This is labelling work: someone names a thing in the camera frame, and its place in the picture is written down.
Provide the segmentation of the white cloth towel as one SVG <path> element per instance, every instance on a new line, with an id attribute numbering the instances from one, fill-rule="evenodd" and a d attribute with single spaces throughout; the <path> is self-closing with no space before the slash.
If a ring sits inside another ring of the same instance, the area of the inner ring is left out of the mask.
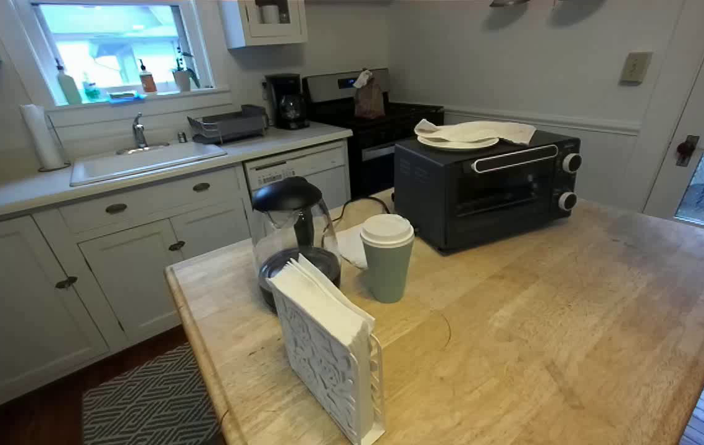
<path id="1" fill-rule="evenodd" d="M 463 124 L 437 126 L 423 119 L 416 126 L 416 136 L 418 133 L 433 133 L 433 136 L 459 137 L 459 140 L 500 137 L 500 140 L 512 140 L 512 142 L 528 142 L 537 129 L 528 124 L 515 124 L 515 121 L 463 121 Z"/>

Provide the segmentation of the black door knob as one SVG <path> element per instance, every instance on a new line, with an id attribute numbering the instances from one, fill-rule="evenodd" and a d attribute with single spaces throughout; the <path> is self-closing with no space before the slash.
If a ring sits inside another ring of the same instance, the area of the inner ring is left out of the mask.
<path id="1" fill-rule="evenodd" d="M 690 165 L 695 150 L 700 145 L 700 136 L 686 136 L 676 147 L 674 147 L 674 157 L 676 165 Z"/>

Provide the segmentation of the white wall cabinet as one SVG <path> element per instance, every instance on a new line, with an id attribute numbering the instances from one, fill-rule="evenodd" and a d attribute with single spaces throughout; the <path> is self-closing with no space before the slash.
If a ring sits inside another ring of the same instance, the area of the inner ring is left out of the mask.
<path id="1" fill-rule="evenodd" d="M 232 48 L 302 44 L 305 0 L 221 0 L 226 36 Z"/>

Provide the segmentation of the black coffee maker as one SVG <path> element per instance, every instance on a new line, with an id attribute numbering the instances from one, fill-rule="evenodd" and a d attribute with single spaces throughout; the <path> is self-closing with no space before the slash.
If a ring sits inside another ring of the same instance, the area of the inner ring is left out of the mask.
<path id="1" fill-rule="evenodd" d="M 269 73 L 264 78 L 276 129 L 305 129 L 306 103 L 296 73 Z"/>

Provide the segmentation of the white napkin holder with napkins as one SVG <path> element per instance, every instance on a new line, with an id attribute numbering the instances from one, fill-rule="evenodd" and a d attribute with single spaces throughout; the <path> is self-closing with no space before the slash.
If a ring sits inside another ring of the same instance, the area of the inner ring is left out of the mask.
<path id="1" fill-rule="evenodd" d="M 376 318 L 305 254 L 269 277 L 269 290 L 289 366 L 354 445 L 376 445 L 385 432 Z"/>

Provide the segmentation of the white base cabinets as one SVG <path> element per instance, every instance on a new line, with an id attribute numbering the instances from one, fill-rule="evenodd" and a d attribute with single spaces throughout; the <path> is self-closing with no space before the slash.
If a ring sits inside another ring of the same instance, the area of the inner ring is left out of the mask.
<path id="1" fill-rule="evenodd" d="M 245 235 L 238 165 L 0 198 L 0 404 L 173 328 L 166 266 Z"/>

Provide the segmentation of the green cup with white lid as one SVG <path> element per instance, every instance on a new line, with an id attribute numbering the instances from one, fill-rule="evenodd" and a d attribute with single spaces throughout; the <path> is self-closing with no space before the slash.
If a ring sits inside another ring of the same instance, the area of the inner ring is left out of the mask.
<path id="1" fill-rule="evenodd" d="M 360 224 L 365 283 L 378 302 L 397 302 L 406 292 L 416 229 L 404 215 L 373 215 Z"/>

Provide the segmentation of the white round plate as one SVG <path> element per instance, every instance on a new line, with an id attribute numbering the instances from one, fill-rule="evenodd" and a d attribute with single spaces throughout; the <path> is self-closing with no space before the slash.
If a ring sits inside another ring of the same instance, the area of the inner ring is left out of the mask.
<path id="1" fill-rule="evenodd" d="M 480 147 L 492 147 L 500 142 L 500 137 L 459 140 L 459 137 L 443 137 L 433 133 L 418 133 L 418 140 L 423 145 L 439 147 L 439 150 L 480 150 Z"/>

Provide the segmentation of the white dishwasher panel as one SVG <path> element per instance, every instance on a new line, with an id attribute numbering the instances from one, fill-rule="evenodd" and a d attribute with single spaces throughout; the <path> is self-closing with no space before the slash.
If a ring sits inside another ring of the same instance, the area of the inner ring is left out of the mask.
<path id="1" fill-rule="evenodd" d="M 343 140 L 248 161 L 245 175 L 249 189 L 257 189 L 260 184 L 287 175 L 302 175 L 321 189 L 328 208 L 339 208 L 350 198 L 349 157 Z"/>

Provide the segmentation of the black kitchen stove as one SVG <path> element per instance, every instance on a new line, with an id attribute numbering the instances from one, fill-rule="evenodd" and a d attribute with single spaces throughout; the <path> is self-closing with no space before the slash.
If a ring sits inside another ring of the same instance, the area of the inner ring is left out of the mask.
<path id="1" fill-rule="evenodd" d="M 360 119 L 354 82 L 355 72 L 311 73 L 305 78 L 305 94 L 311 121 L 354 131 L 349 137 L 350 194 L 364 198 L 392 184 L 396 142 L 410 137 L 421 119 L 443 124 L 446 109 L 383 98 L 380 119 Z"/>

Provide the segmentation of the paper towel roll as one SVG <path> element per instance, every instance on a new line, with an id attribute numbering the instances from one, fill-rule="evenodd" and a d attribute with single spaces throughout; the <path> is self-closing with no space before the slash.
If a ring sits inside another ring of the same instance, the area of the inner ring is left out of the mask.
<path id="1" fill-rule="evenodd" d="M 33 147 L 42 170 L 60 170 L 66 165 L 66 157 L 55 137 L 53 124 L 42 105 L 23 103 L 21 105 L 28 131 L 33 136 Z"/>

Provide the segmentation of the black toaster oven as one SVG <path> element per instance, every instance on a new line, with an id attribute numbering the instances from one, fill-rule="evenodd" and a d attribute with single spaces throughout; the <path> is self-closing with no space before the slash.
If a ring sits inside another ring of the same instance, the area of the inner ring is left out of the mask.
<path id="1" fill-rule="evenodd" d="M 396 210 L 423 243 L 449 254 L 569 217 L 580 140 L 537 131 L 526 145 L 439 150 L 406 137 L 392 165 Z"/>

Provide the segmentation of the grey dish rack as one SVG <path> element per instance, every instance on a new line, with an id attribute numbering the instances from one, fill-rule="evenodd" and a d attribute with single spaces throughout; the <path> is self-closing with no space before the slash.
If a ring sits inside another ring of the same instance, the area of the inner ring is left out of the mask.
<path id="1" fill-rule="evenodd" d="M 262 136 L 269 116 L 262 105 L 245 103 L 239 112 L 187 119 L 194 137 L 202 142 L 231 142 Z"/>

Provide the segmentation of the glass kettle with black lid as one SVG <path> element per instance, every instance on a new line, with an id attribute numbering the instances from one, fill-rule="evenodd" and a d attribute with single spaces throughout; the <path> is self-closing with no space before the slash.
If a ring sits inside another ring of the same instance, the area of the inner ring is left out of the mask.
<path id="1" fill-rule="evenodd" d="M 252 193 L 252 247 L 262 299 L 275 309 L 269 280 L 294 257 L 306 257 L 333 283 L 342 282 L 337 233 L 321 189 L 287 175 Z"/>

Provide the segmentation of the grey patterned floor mat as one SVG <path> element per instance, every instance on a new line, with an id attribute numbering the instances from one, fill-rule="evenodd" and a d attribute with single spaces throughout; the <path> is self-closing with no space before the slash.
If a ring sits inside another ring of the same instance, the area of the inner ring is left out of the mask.
<path id="1" fill-rule="evenodd" d="M 171 348 L 81 398 L 85 445 L 221 445 L 221 428 L 187 345 Z"/>

